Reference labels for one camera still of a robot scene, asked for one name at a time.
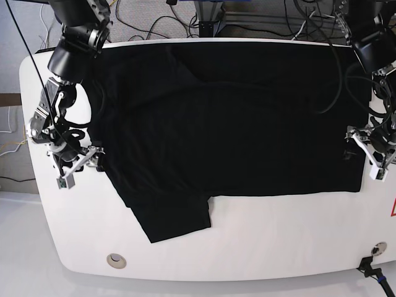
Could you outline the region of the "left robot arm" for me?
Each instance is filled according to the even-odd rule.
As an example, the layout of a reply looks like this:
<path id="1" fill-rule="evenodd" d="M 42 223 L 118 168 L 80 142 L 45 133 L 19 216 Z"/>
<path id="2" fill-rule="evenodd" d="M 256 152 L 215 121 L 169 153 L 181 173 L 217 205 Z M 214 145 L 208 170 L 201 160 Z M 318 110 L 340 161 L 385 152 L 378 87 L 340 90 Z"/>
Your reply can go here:
<path id="1" fill-rule="evenodd" d="M 354 71 L 362 67 L 385 109 L 381 114 L 367 107 L 372 126 L 354 128 L 348 135 L 365 149 L 371 145 L 374 151 L 367 156 L 384 171 L 395 163 L 395 87 L 389 79 L 395 73 L 395 1 L 334 1 L 333 6 L 337 24 L 358 59 L 346 71 L 344 83 L 358 79 Z"/>

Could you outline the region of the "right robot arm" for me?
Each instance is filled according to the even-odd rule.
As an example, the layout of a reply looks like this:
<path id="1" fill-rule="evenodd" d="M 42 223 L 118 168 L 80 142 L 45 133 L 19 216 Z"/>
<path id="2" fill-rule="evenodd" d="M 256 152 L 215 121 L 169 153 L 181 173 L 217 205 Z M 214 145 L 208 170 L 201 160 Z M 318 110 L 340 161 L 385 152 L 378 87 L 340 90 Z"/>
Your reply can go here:
<path id="1" fill-rule="evenodd" d="M 83 147 L 84 130 L 96 116 L 84 124 L 66 120 L 67 109 L 77 99 L 91 62 L 101 53 L 112 22 L 107 1 L 50 1 L 62 25 L 60 41 L 49 60 L 52 76 L 42 83 L 40 102 L 29 121 L 27 134 L 36 144 L 45 144 L 58 171 L 61 188 L 70 187 L 72 175 L 84 165 L 97 166 L 103 149 Z"/>

